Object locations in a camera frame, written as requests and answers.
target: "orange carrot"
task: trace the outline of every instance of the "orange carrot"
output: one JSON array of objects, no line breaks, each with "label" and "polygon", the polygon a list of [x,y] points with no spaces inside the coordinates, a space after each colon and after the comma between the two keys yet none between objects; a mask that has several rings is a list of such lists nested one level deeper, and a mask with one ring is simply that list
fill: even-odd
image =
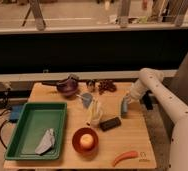
[{"label": "orange carrot", "polygon": [[122,153],[115,158],[115,160],[112,162],[112,166],[115,167],[116,164],[119,163],[121,160],[131,159],[131,158],[136,158],[136,157],[138,157],[137,151],[128,151],[128,152]]}]

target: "green tray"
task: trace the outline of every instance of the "green tray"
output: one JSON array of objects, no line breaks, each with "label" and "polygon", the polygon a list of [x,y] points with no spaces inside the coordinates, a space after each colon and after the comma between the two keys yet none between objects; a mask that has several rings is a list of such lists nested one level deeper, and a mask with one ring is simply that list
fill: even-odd
[{"label": "green tray", "polygon": [[[66,103],[26,103],[13,132],[6,160],[54,160],[61,153]],[[55,146],[43,155],[35,154],[35,149],[45,131],[54,129]]]}]

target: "power strip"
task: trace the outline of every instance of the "power strip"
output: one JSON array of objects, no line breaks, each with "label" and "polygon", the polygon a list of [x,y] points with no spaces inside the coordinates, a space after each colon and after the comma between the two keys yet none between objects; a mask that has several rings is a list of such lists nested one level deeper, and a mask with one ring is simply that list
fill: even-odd
[{"label": "power strip", "polygon": [[16,123],[20,117],[22,108],[24,105],[12,106],[11,114],[9,116],[9,122]]}]

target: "wooden table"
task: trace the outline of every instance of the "wooden table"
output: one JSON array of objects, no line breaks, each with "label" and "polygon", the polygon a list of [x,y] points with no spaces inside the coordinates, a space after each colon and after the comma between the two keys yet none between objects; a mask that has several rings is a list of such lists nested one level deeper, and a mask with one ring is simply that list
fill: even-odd
[{"label": "wooden table", "polygon": [[[92,95],[102,102],[104,115],[102,121],[120,116],[120,105],[130,83],[115,83],[117,91],[98,91]],[[86,85],[79,83],[80,93],[87,92]],[[53,161],[7,161],[5,169],[154,169],[156,161],[149,139],[145,120],[139,102],[129,105],[127,117],[121,119],[122,125],[107,132],[93,128],[99,137],[98,153],[93,158],[80,156],[72,146],[72,137],[76,130],[86,127],[87,109],[82,105],[81,99],[65,99],[55,87],[36,83],[33,87],[29,102],[67,102],[67,121],[60,159]],[[111,162],[116,156],[126,151],[136,150],[139,157],[126,159],[112,167]]]}]

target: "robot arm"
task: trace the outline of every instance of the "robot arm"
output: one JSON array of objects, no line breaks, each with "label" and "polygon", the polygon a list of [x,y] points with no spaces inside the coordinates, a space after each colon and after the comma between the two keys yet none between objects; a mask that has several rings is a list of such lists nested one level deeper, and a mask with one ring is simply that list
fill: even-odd
[{"label": "robot arm", "polygon": [[188,171],[188,106],[161,83],[163,77],[161,71],[142,69],[139,72],[139,79],[130,87],[127,97],[130,103],[141,99],[147,90],[151,90],[175,124],[169,171]]}]

